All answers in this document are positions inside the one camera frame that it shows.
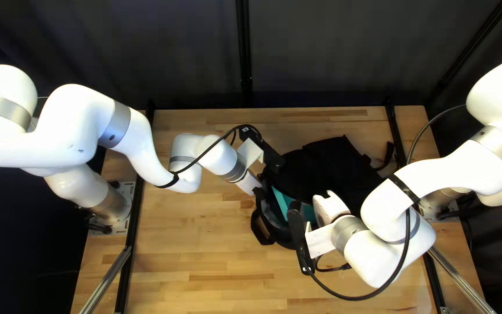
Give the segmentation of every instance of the black metal frame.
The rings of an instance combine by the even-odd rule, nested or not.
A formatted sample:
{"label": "black metal frame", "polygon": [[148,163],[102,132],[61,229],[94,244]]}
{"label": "black metal frame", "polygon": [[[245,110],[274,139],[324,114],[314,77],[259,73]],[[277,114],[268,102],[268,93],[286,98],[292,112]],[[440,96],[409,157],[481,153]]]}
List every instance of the black metal frame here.
{"label": "black metal frame", "polygon": [[[398,130],[398,123],[396,121],[396,114],[394,111],[394,104],[390,98],[385,99],[383,102],[385,109],[387,111],[387,119],[389,121],[390,132],[394,141],[394,146],[396,147],[395,156],[398,166],[406,166],[406,153],[404,152],[404,146],[402,146],[402,138],[400,136],[400,131]],[[437,275],[437,269],[435,268],[435,262],[428,253],[423,254],[423,264],[425,265],[427,277],[429,279],[429,288],[431,289],[431,294],[433,295],[433,301],[435,302],[435,307],[437,313],[440,313],[440,308],[446,306],[444,303],[443,291],[441,290],[441,283],[439,282],[439,276]]]}
{"label": "black metal frame", "polygon": [[[253,105],[253,77],[252,77],[252,63],[251,63],[251,40],[250,40],[250,28],[249,28],[249,1],[248,0],[235,0],[236,4],[236,15],[238,24],[238,44],[239,44],[239,63],[241,72],[241,104],[243,107],[251,107]],[[458,56],[455,62],[451,65],[448,71],[443,75],[443,77],[437,82],[436,87],[433,89],[430,97],[425,102],[426,108],[433,104],[436,99],[441,95],[444,89],[448,86],[450,81],[457,75],[458,71],[462,68],[464,63],[470,58],[472,53],[479,47],[479,45],[484,41],[487,35],[492,32],[493,28],[497,25],[499,20],[502,18],[502,1],[497,5],[495,10],[486,19],[484,24],[480,27],[478,32],[464,48],[462,53]],[[387,111],[387,118],[389,122],[390,131],[393,136],[394,145],[396,147],[396,159],[400,167],[406,165],[406,155],[404,152],[404,147],[402,145],[402,140],[400,136],[400,131],[398,129],[398,124],[396,121],[396,114],[394,111],[394,104],[390,96],[386,96],[383,103]],[[146,108],[146,116],[152,126],[154,119],[154,110],[156,106],[149,102]],[[137,227],[139,220],[139,213],[141,210],[142,201],[142,191],[143,191],[144,180],[137,175],[137,182],[135,186],[135,195],[133,197],[133,206],[131,209],[130,226],[127,232],[127,240],[125,242],[126,246],[132,246],[135,249],[135,240],[137,236]],[[132,253],[129,260],[125,262],[125,265],[121,271],[121,277],[119,279],[119,288],[115,303],[115,313],[124,313],[125,307],[127,305],[127,295],[129,290],[129,280],[133,267],[133,256]],[[444,307],[444,298],[441,291],[441,285],[435,269],[435,263],[428,253],[423,255],[423,261],[426,266],[427,275],[429,278],[429,285],[433,294],[437,312],[440,312],[440,307]]]}
{"label": "black metal frame", "polygon": [[[150,127],[154,121],[155,105],[149,101],[145,110],[146,118]],[[133,203],[131,205],[131,214],[129,218],[129,229],[127,230],[127,239],[125,246],[131,246],[132,251],[130,257],[127,259],[121,269],[121,276],[119,277],[119,287],[115,299],[115,314],[124,313],[127,307],[127,296],[129,293],[129,282],[131,279],[131,272],[133,270],[133,259],[135,258],[135,241],[137,239],[137,230],[139,225],[139,214],[141,213],[141,201],[143,197],[144,180],[137,174],[135,182],[135,191],[133,192]]]}
{"label": "black metal frame", "polygon": [[241,73],[241,103],[249,107],[253,97],[251,75],[251,32],[249,29],[249,0],[235,0],[238,20],[239,70]]}
{"label": "black metal frame", "polygon": [[425,102],[426,108],[429,108],[437,98],[443,93],[444,89],[449,86],[452,79],[458,74],[464,63],[468,61],[472,53],[480,46],[480,44],[486,39],[489,33],[492,32],[493,28],[499,23],[502,18],[502,0],[497,4],[493,12],[485,19],[485,22],[478,29],[478,32],[473,36],[470,42],[466,45],[464,50],[452,63],[451,67],[443,75],[443,77],[437,82],[435,88],[431,91],[431,94]]}

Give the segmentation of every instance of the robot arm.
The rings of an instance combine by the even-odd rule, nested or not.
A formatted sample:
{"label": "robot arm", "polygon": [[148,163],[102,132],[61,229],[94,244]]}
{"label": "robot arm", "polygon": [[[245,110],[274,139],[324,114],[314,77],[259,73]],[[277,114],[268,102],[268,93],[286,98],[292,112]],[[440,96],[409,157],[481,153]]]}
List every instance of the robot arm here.
{"label": "robot arm", "polygon": [[310,257],[336,249],[365,282],[378,288],[398,264],[405,210],[410,211],[410,246],[402,269],[435,242],[435,231],[410,207],[420,198],[461,187],[475,191],[480,199],[502,202],[502,65],[478,81],[467,107],[485,127],[449,156],[399,169],[365,199],[361,220],[349,215],[331,192],[328,199],[314,196],[313,206],[323,220],[319,223],[325,226],[305,235]]}
{"label": "robot arm", "polygon": [[[54,90],[35,129],[29,132],[36,104],[36,88],[28,75],[0,65],[0,167],[43,176],[58,196],[93,212],[124,207],[118,201],[121,196],[85,164],[97,145],[125,154],[145,181],[176,192],[192,193],[199,188],[201,166],[236,183],[247,194],[260,186],[247,171],[254,159],[242,156],[224,140],[175,181],[170,171],[184,168],[219,137],[178,136],[168,171],[158,160],[150,124],[143,114],[87,87],[68,84]],[[118,212],[112,215],[114,222],[128,214],[120,208],[111,211]]]}

